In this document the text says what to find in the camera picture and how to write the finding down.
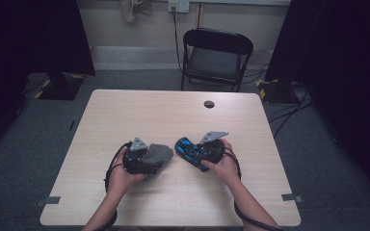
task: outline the cord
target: cord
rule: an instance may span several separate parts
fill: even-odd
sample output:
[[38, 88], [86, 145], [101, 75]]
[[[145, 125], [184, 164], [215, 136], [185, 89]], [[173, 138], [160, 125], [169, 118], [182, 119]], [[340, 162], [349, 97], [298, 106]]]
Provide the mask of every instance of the cord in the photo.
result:
[[197, 28], [199, 28], [199, 23], [200, 23], [200, 7], [202, 6], [202, 3], [199, 2], [199, 8], [198, 8], [198, 25]]
[[272, 115], [267, 120], [270, 122], [270, 120], [272, 120], [273, 116], [275, 116], [277, 113], [279, 113], [281, 111], [284, 111], [284, 110], [292, 109], [294, 107], [296, 107], [296, 106], [295, 105], [292, 105], [292, 106], [287, 106], [287, 107], [285, 107], [283, 109], [277, 110], [277, 111], [273, 112]]
[[260, 71], [259, 71], [259, 72], [254, 73], [254, 74], [251, 74], [251, 75], [245, 75], [245, 76], [243, 76], [243, 77], [251, 77], [251, 76], [254, 76], [254, 75], [258, 75], [258, 74], [260, 74], [260, 76], [261, 76], [263, 73], [266, 73], [266, 72], [267, 72], [267, 69], [266, 69], [266, 70], [264, 70], [264, 66], [266, 66], [266, 65], [269, 65], [269, 64], [263, 64], [263, 65], [260, 67]]
[[43, 77], [43, 79], [37, 85], [35, 85], [29, 90], [23, 91], [21, 94], [29, 93], [30, 91], [37, 89], [46, 79], [47, 79], [47, 72], [46, 72], [46, 75]]
[[173, 17], [173, 26], [175, 28], [175, 47], [176, 47], [176, 58], [178, 59], [179, 70], [182, 72], [181, 62], [179, 60], [179, 48], [178, 48], [178, 33], [176, 32], [176, 8], [171, 7], [172, 17]]
[[249, 80], [249, 81], [246, 81], [246, 82], [242, 82], [242, 85], [245, 85], [245, 84], [248, 84], [248, 83], [251, 83], [251, 82], [254, 82], [256, 81], [258, 78], [260, 78], [262, 76], [262, 74], [266, 72], [266, 71], [262, 71], [262, 72], [259, 72], [257, 74], [260, 74], [259, 76], [257, 76], [256, 78], [252, 79], [252, 80]]
[[273, 134], [273, 138], [275, 139], [276, 136], [278, 135], [278, 132], [281, 130], [281, 128], [283, 127], [283, 125], [287, 122], [287, 120], [297, 111], [300, 110], [300, 107], [302, 106], [302, 104], [304, 103], [304, 100], [305, 100], [305, 97], [307, 96], [308, 94], [308, 89], [305, 91], [305, 94], [302, 98], [302, 100], [300, 101], [299, 105], [293, 110], [293, 112], [287, 114], [287, 118], [281, 123], [281, 125], [278, 127], [278, 129], [276, 130], [276, 132]]
[[[298, 111], [300, 111], [300, 110], [302, 110], [302, 109], [304, 109], [304, 108], [307, 108], [307, 107], [308, 107], [308, 106], [310, 106], [311, 104], [312, 104], [312, 100], [310, 100], [310, 102], [309, 102], [308, 104], [306, 104], [305, 106], [301, 107]], [[288, 106], [287, 108], [280, 109], [280, 110], [278, 110], [277, 112], [274, 112], [274, 114], [276, 114], [276, 113], [278, 113], [278, 112], [281, 112], [281, 111], [283, 111], [283, 110], [287, 110], [287, 109], [294, 108], [294, 107], [296, 107], [296, 106]], [[284, 114], [284, 115], [279, 115], [279, 116], [277, 116], [277, 117], [275, 117], [275, 118], [273, 118], [273, 116], [272, 116], [272, 117], [270, 117], [270, 118], [268, 119], [268, 122], [269, 122], [269, 123], [271, 123], [271, 122], [273, 122], [273, 121], [275, 121], [275, 120], [277, 120], [277, 119], [279, 119], [279, 118], [286, 117], [286, 116], [288, 116], [288, 115], [290, 115], [290, 114], [292, 114], [292, 113], [295, 113], [295, 110], [293, 110], [293, 111], [291, 111], [291, 112], [289, 112], [289, 113], [286, 113], [286, 114]]]
[[[119, 156], [119, 153], [121, 152], [121, 150], [124, 148], [124, 147], [127, 147], [129, 148], [131, 146], [131, 141], [130, 142], [127, 142], [125, 143], [122, 147], [119, 148], [119, 150], [116, 152], [116, 154], [114, 155], [113, 157], [113, 160], [111, 161], [110, 165], [109, 165], [109, 168], [106, 172], [106, 178], [104, 179], [104, 182], [105, 182], [105, 188], [106, 188], [106, 192], [108, 191], [108, 186], [109, 186], [109, 180], [110, 180], [110, 175], [111, 175], [111, 172], [113, 171], [113, 169], [115, 167], [118, 167], [118, 166], [121, 166], [123, 165], [123, 163], [119, 163], [119, 164], [116, 164], [115, 166], [113, 166], [114, 162], [116, 161], [117, 157]], [[117, 216], [118, 216], [118, 213], [117, 213], [117, 210], [114, 212], [113, 216], [111, 217], [111, 219], [105, 223], [104, 225], [102, 225], [101, 227], [99, 228], [96, 228], [94, 231], [104, 231], [104, 230], [108, 230], [108, 228], [110, 228], [115, 222], [116, 222], [116, 219], [117, 219]]]
[[[239, 165], [239, 162], [238, 162], [238, 160], [237, 160], [237, 158], [236, 158], [236, 155], [233, 153], [233, 151], [232, 151], [230, 148], [225, 147], [225, 149], [226, 149], [226, 150], [228, 150], [228, 151], [230, 151], [230, 153], [231, 153], [231, 154], [230, 154], [230, 153], [228, 153], [228, 152], [224, 152], [224, 154], [225, 154], [226, 156], [228, 156], [228, 157], [230, 157], [230, 158], [232, 158], [232, 159], [233, 159], [233, 161], [234, 161], [234, 162], [235, 162], [235, 164], [236, 164], [237, 174], [238, 174], [238, 176], [239, 176], [239, 179], [242, 179], [242, 171], [240, 170], [240, 165]], [[234, 201], [233, 206], [234, 206], [234, 209], [235, 209], [236, 215], [237, 215], [240, 219], [242, 219], [242, 220], [244, 220], [244, 221], [246, 221], [246, 222], [248, 222], [248, 223], [250, 223], [250, 224], [252, 224], [252, 225], [254, 225], [254, 226], [257, 226], [257, 227], [260, 227], [260, 228], [262, 228], [262, 229], [265, 229], [265, 230], [270, 230], [270, 231], [282, 231], [281, 229], [276, 228], [276, 227], [274, 227], [274, 226], [272, 226], [272, 225], [269, 225], [269, 224], [266, 224], [266, 223], [263, 223], [263, 222], [257, 221], [257, 220], [252, 219], [252, 218], [248, 218], [247, 216], [245, 216], [245, 215], [244, 215], [244, 214], [239, 210], [239, 208], [238, 208], [238, 207], [237, 207], [237, 205], [236, 205], [236, 201]]]

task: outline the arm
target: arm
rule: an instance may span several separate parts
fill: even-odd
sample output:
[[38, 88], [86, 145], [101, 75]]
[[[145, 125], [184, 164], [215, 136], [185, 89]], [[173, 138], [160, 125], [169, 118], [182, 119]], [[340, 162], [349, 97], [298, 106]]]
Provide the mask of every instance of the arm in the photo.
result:
[[[223, 140], [225, 147], [232, 150], [232, 146], [226, 140]], [[254, 198], [253, 195], [248, 191], [242, 181], [239, 179], [236, 170], [236, 164], [232, 158], [224, 155], [223, 158], [217, 163], [213, 164], [208, 161], [202, 161], [203, 165], [209, 167], [213, 170], [216, 175], [224, 181], [224, 183], [229, 188], [232, 193], [236, 205], [239, 210], [248, 218], [255, 219], [265, 224], [279, 228], [275, 220], [267, 213], [267, 211], [259, 204], [259, 202]], [[264, 230], [257, 226], [254, 226], [243, 220], [245, 230]]]
[[113, 216], [123, 196], [138, 182], [145, 179], [145, 174], [130, 174], [122, 164], [126, 148], [119, 153], [110, 176], [109, 188], [106, 196], [83, 230], [95, 230], [106, 224]]

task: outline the black folding chair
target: black folding chair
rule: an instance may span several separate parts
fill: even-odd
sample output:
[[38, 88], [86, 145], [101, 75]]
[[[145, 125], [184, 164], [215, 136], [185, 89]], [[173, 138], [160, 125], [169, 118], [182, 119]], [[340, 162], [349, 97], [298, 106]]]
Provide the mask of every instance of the black folding chair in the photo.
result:
[[245, 36], [206, 28], [185, 33], [181, 90], [185, 78], [237, 86], [239, 91], [253, 43]]

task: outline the table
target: table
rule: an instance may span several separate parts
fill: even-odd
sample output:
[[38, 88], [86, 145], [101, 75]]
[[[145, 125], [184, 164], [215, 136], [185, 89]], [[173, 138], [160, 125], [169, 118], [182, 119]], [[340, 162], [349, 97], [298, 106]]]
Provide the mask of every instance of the table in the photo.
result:
[[[210, 100], [215, 107], [208, 109]], [[148, 145], [198, 142], [208, 131], [227, 131], [242, 181], [281, 226], [301, 222], [258, 95], [233, 92], [95, 90], [46, 204], [43, 225], [84, 225], [105, 195], [104, 177], [116, 151], [135, 137]], [[212, 171], [201, 172], [176, 154], [153, 180], [121, 201], [115, 225], [242, 226], [233, 197]]]

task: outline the blue controller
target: blue controller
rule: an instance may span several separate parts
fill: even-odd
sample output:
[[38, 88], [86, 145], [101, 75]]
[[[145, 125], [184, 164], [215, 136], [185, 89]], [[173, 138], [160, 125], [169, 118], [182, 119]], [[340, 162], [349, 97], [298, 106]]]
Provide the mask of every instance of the blue controller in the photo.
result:
[[212, 163], [218, 163], [224, 156], [225, 145], [221, 140], [193, 144], [188, 138], [179, 139], [175, 144], [175, 151], [178, 156], [201, 171], [206, 171], [209, 168], [201, 164], [201, 160], [206, 160]]

